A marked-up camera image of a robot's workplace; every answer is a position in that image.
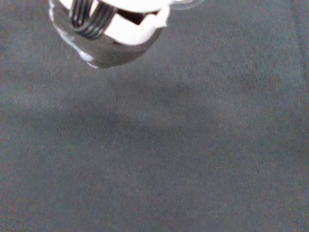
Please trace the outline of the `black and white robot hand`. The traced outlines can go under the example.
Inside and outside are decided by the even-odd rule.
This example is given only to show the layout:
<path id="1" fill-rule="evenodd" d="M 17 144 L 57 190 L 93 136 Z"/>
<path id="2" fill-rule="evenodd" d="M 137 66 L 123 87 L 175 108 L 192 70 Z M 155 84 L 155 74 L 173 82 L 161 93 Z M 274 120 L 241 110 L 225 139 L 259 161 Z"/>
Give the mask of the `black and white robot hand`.
<path id="1" fill-rule="evenodd" d="M 166 27 L 172 0 L 51 0 L 49 15 L 61 19 L 70 31 L 88 40 L 105 35 L 117 43 L 134 46 L 148 41 Z"/>

